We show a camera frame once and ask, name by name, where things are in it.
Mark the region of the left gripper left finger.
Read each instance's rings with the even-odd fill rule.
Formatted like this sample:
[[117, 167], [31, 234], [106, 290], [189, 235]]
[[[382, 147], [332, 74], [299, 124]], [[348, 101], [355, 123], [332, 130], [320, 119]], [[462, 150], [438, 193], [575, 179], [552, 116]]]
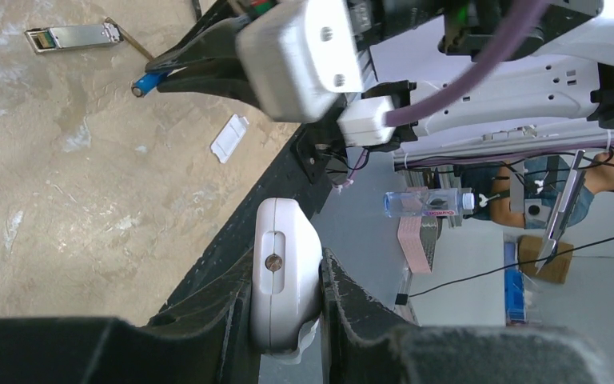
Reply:
[[0, 318], [0, 383], [251, 383], [253, 256], [145, 326]]

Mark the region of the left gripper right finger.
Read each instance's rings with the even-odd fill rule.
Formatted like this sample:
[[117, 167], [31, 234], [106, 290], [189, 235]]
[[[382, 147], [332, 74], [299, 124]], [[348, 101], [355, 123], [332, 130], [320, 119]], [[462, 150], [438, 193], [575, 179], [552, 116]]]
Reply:
[[602, 383], [602, 353], [555, 327], [418, 326], [375, 299], [325, 248], [325, 383]]

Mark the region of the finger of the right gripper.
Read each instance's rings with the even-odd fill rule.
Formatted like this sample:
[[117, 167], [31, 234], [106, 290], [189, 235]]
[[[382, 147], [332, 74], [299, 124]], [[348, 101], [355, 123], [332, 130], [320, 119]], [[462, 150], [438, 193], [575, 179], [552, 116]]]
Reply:
[[197, 93], [238, 100], [260, 109], [260, 102], [236, 58], [198, 62], [170, 74], [157, 85], [161, 93]]
[[179, 43], [146, 64], [145, 72], [162, 73], [211, 59], [237, 58], [236, 38], [248, 25], [248, 14], [236, 13], [228, 1], [215, 1]]

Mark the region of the white battery cover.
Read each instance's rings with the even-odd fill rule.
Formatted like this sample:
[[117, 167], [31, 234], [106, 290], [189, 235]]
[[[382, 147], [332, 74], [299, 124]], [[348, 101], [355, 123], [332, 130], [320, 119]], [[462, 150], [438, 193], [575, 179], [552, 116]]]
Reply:
[[249, 120], [245, 116], [233, 114], [229, 118], [210, 145], [211, 152], [221, 164], [226, 164], [229, 161], [248, 128]]

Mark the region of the blue battery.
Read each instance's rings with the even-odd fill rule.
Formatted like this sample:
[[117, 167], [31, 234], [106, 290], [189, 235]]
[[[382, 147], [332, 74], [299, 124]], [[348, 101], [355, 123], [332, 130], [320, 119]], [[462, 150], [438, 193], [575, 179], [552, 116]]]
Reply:
[[170, 72], [144, 74], [131, 85], [131, 92], [136, 98], [145, 97], [151, 90], [156, 88], [160, 82], [169, 76]]

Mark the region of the white remote control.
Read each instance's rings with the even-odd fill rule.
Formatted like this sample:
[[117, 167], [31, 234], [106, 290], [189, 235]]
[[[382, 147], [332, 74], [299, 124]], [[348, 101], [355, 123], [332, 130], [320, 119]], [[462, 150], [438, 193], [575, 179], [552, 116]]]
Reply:
[[249, 325], [262, 354], [297, 365], [321, 316], [321, 240], [297, 201], [267, 198], [257, 210]]

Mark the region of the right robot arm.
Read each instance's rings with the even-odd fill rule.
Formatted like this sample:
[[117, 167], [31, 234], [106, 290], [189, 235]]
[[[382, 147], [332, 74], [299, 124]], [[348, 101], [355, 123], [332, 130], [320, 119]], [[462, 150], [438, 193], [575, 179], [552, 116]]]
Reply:
[[[409, 102], [364, 88], [361, 51], [438, 17], [439, 51], [469, 69]], [[237, 99], [275, 122], [328, 121], [358, 93], [333, 116], [347, 146], [522, 118], [614, 129], [614, 1], [218, 1], [146, 72], [161, 92]]]

